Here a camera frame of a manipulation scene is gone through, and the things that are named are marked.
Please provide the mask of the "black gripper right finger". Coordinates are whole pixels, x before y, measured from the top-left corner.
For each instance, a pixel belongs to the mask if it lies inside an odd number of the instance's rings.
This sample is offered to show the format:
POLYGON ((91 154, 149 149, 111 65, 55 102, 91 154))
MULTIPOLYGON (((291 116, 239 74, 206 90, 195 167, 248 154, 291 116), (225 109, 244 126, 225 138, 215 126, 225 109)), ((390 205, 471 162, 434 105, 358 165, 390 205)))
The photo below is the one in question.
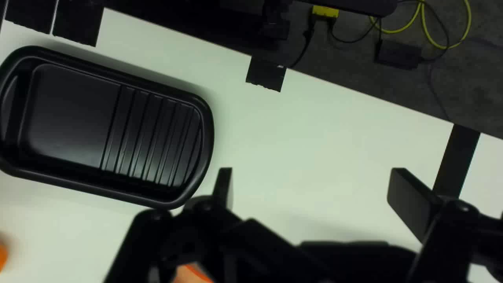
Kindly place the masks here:
POLYGON ((387 203, 420 242, 443 206, 442 198, 407 168, 391 170, 387 203))

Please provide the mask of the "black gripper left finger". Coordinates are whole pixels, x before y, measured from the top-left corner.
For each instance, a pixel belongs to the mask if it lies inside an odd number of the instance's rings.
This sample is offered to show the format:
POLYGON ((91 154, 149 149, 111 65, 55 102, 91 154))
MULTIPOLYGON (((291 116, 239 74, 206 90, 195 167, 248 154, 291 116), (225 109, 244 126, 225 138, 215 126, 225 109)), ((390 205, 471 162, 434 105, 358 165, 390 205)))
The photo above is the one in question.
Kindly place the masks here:
POLYGON ((229 209, 231 208, 231 189, 233 189, 233 170, 229 167, 223 167, 218 170, 215 186, 212 190, 212 200, 229 209))

